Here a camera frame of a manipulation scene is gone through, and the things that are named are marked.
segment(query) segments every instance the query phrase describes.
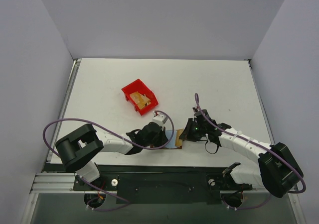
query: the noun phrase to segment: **purple cable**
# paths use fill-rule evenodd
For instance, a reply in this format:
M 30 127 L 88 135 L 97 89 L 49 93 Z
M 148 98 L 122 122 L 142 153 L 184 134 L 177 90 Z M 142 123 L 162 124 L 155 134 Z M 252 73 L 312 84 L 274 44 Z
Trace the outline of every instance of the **purple cable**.
M 47 130 L 51 125 L 53 125 L 53 124 L 55 124 L 55 123 L 58 123 L 58 122 L 62 122 L 62 121 L 80 121 L 80 122 L 84 122 L 84 123 L 90 123 L 90 124 L 92 124 L 92 125 L 94 125 L 94 126 L 100 128 L 100 129 L 102 129 L 102 130 L 104 130 L 104 131 L 106 131 L 106 132 L 108 132 L 108 133 L 114 135 L 114 136 L 117 137 L 117 138 L 123 139 L 125 142 L 130 143 L 130 144 L 132 144 L 132 145 L 134 145 L 134 146 L 137 146 L 137 147 L 140 147 L 140 148 L 143 148 L 143 149 L 147 149 L 147 150 L 157 150 L 157 149 L 164 148 L 164 147 L 171 141 L 171 139 L 173 138 L 173 136 L 174 136 L 174 124 L 173 124 L 173 120 L 171 120 L 171 118 L 170 118 L 170 117 L 168 116 L 168 114 L 166 114 L 165 112 L 163 112 L 163 111 L 155 111 L 155 112 L 159 112 L 159 113 L 164 114 L 164 115 L 169 119 L 169 121 L 170 121 L 170 123 L 171 123 L 171 128 L 172 128 L 172 133 L 171 133 L 170 138 L 168 139 L 168 141 L 167 141 L 165 144 L 163 144 L 163 145 L 160 146 L 160 147 L 148 148 L 148 147 L 141 146 L 141 145 L 139 145 L 139 144 L 137 144 L 137 143 L 134 143 L 134 142 L 132 142 L 132 141 L 126 139 L 126 138 L 123 138 L 122 136 L 118 135 L 117 133 L 114 133 L 114 132 L 110 131 L 109 129 L 104 128 L 103 126 L 101 126 L 101 125 L 99 125 L 99 124 L 97 124 L 97 123 L 95 123 L 95 122 L 92 122 L 92 121 L 89 121 L 89 120 L 86 120 L 86 119 L 82 119 L 82 118 L 61 118 L 61 119 L 57 119 L 57 120 L 55 120 L 55 121 L 52 121 L 51 123 L 48 123 L 48 124 L 44 127 L 44 130 L 43 130 L 43 133 L 42 133 L 42 137 L 43 137 L 43 141 L 44 141 L 45 145 L 46 145 L 56 156 L 60 157 L 60 155 L 50 146 L 50 144 L 49 144 L 48 141 L 46 140 L 46 137 L 45 137 L 46 130 Z
M 259 205 L 257 205 L 257 206 L 254 206 L 254 207 L 245 207 L 245 208 L 236 208 L 236 210 L 240 211 L 240 210 L 252 210 L 252 209 L 260 208 L 260 207 L 264 206 L 265 204 L 267 204 L 267 203 L 270 201 L 271 196 L 272 196 L 272 195 L 270 194 L 269 197 L 268 197 L 263 203 L 261 203 L 261 204 L 259 204 Z M 222 200 L 223 200 L 223 203 L 226 204 L 230 209 L 233 209 L 233 210 L 235 209 L 234 207 L 229 206 L 229 205 L 225 202 L 224 199 L 222 199 Z
M 125 198 L 121 198 L 121 197 L 119 197 L 119 196 L 117 196 L 117 195 L 115 195 L 115 194 L 113 194 L 113 193 L 110 193 L 110 192 L 105 191 L 105 190 L 103 190 L 103 189 L 101 189 L 101 188 L 98 188 L 98 187 L 94 186 L 93 184 L 89 183 L 88 181 L 86 181 L 84 178 L 81 178 L 81 180 L 82 180 L 85 184 L 87 184 L 87 185 L 89 185 L 90 187 L 96 189 L 97 191 L 103 192 L 103 193 L 105 193 L 105 194 L 107 194 L 107 195 L 110 195 L 110 196 L 112 196 L 112 197 L 115 197 L 115 198 L 117 198 L 117 199 L 120 199 L 120 200 L 126 202 L 126 204 L 121 205 L 121 206 L 116 207 L 116 208 L 109 208 L 109 209 L 94 208 L 94 209 L 93 209 L 94 211 L 98 211 L 98 212 L 110 212 L 110 211 L 115 211 L 115 210 L 118 210 L 118 209 L 127 207 L 129 204 L 131 204 L 130 201 L 126 200 Z M 89 200 L 89 201 L 87 202 L 87 205 L 89 205 L 92 201 L 94 201 L 94 200 L 96 200 L 96 199 L 99 199 L 99 198 L 93 198 L 93 199 Z
M 216 129 L 220 130 L 221 132 L 223 133 L 226 133 L 230 136 L 235 136 L 235 134 L 233 133 L 230 133 L 230 132 L 227 132 L 223 129 L 221 129 L 220 127 L 218 127 L 217 125 L 215 125 L 213 122 L 211 122 L 207 117 L 206 115 L 204 114 L 203 110 L 200 108 L 199 106 L 199 97 L 198 97 L 198 93 L 195 93 L 195 102 L 196 102 L 196 105 L 199 109 L 199 111 L 201 112 L 201 114 L 204 116 L 204 118 L 212 125 L 214 126 Z M 293 168 L 293 166 L 291 166 L 288 162 L 286 162 L 283 158 L 281 158 L 277 153 L 273 152 L 272 150 L 268 149 L 268 148 L 265 148 L 264 146 L 256 143 L 256 142 L 253 142 L 253 141 L 250 141 L 248 139 L 246 139 L 245 137 L 242 137 L 240 135 L 237 136 L 237 138 L 240 138 L 244 141 L 247 141 L 247 142 L 250 142 L 251 144 L 257 146 L 257 147 L 260 147 L 264 150 L 266 150 L 267 152 L 271 153 L 273 156 L 275 156 L 276 158 L 279 159 L 279 161 L 281 161 L 283 164 L 285 164 L 298 178 L 299 180 L 301 181 L 301 183 L 303 184 L 303 188 L 301 190 L 298 190 L 298 191 L 289 191 L 288 193 L 293 193 L 293 194 L 299 194 L 299 193 L 304 193 L 306 191 L 306 183 L 304 181 L 304 179 L 302 178 L 302 176 L 296 171 L 296 169 Z

